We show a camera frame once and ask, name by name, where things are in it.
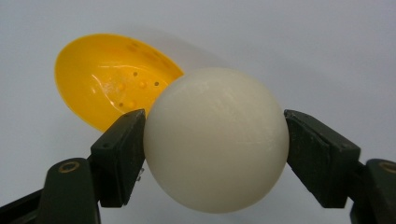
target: white surface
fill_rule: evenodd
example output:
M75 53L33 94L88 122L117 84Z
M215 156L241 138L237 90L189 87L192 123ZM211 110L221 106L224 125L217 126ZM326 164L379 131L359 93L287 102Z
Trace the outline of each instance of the white surface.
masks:
M145 126L148 167L177 202L230 213L264 197L286 164L282 109L256 78L227 68L186 72L151 108Z
M52 164L89 155L100 133L64 105L53 65L67 43L102 32L143 40L186 71L251 74L283 108L359 145L361 161L396 161L394 1L1 1L0 204L42 188ZM103 223L350 223L350 202L320 208L288 166L264 200L227 215L175 203L146 170L126 207L101 209Z

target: translucent white plastic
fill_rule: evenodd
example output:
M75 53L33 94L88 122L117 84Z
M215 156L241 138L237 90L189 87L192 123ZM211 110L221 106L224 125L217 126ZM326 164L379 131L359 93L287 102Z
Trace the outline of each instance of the translucent white plastic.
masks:
M289 152L283 111L253 77L206 68L156 100L145 135L148 167L177 202L207 213L250 206L273 187Z

